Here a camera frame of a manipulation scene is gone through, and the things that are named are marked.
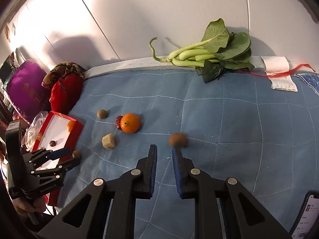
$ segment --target ginger piece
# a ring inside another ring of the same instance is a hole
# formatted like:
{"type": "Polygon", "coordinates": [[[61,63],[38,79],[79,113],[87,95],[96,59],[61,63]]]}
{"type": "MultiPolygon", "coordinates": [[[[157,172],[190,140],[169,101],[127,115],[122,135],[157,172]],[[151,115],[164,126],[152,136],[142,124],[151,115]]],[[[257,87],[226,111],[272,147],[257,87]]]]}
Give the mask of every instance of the ginger piece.
{"type": "Polygon", "coordinates": [[[106,149],[112,149],[115,147],[115,140],[113,134],[109,133],[108,135],[102,138],[103,147],[106,149]]]}

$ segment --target red cloth bag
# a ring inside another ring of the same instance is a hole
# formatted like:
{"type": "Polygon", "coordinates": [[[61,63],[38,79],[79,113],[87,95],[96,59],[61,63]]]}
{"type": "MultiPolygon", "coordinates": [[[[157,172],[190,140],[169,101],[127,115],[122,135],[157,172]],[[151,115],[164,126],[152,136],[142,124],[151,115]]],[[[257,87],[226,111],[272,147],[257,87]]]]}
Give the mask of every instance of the red cloth bag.
{"type": "Polygon", "coordinates": [[[51,110],[67,115],[79,100],[83,81],[75,73],[65,74],[53,86],[50,103],[51,110]]]}

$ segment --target kiwi fruit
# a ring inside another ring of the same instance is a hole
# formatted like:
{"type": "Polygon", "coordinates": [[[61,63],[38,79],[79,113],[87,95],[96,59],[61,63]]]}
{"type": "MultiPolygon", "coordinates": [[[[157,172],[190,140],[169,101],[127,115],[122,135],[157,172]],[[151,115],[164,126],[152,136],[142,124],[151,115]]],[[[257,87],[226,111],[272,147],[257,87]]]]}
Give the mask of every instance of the kiwi fruit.
{"type": "Polygon", "coordinates": [[[73,158],[81,157],[81,152],[79,150],[75,150],[72,153],[73,158]]]}
{"type": "Polygon", "coordinates": [[[98,112],[96,113],[96,116],[97,116],[99,119],[107,118],[107,116],[108,116],[108,111],[106,111],[105,109],[100,109],[100,110],[98,110],[98,112]]]}
{"type": "Polygon", "coordinates": [[[172,147],[186,147],[187,146],[187,137],[183,133],[174,133],[169,136],[168,143],[172,147]]]}

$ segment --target black clamp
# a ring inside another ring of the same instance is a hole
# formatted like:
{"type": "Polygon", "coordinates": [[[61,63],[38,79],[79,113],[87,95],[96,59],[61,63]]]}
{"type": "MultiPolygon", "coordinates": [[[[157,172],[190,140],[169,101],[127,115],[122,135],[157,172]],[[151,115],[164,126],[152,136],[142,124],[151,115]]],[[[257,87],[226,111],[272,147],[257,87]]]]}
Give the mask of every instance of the black clamp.
{"type": "Polygon", "coordinates": [[[9,124],[5,134],[8,154],[8,185],[12,199],[25,196],[37,199],[63,186],[65,173],[78,166],[81,158],[72,158],[58,164],[54,169],[36,170],[49,160],[68,155],[70,150],[62,148],[52,151],[40,149],[22,155],[20,144],[20,120],[9,124]]]}
{"type": "Polygon", "coordinates": [[[291,239],[289,233],[235,178],[210,177],[173,147],[177,192],[181,199],[195,199],[195,239],[291,239]],[[220,218],[217,198],[221,203],[220,218]]]}
{"type": "Polygon", "coordinates": [[[150,199],[154,193],[157,147],[151,145],[148,156],[138,160],[135,169],[118,179],[98,178],[81,191],[39,234],[47,239],[103,238],[132,239],[136,199],[150,199]]]}

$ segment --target bok choy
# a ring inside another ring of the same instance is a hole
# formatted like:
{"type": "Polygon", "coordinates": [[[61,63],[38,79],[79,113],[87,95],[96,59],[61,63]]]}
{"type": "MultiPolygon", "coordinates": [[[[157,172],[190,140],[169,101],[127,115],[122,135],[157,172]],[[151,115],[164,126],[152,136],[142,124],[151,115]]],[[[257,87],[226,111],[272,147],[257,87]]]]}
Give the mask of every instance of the bok choy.
{"type": "Polygon", "coordinates": [[[222,19],[210,22],[205,30],[201,42],[189,45],[171,52],[166,58],[158,58],[152,42],[149,42],[152,57],[159,62],[169,62],[179,67],[193,67],[204,82],[218,78],[226,69],[252,70],[254,66],[249,63],[251,56],[251,40],[249,35],[229,33],[222,19]]]}

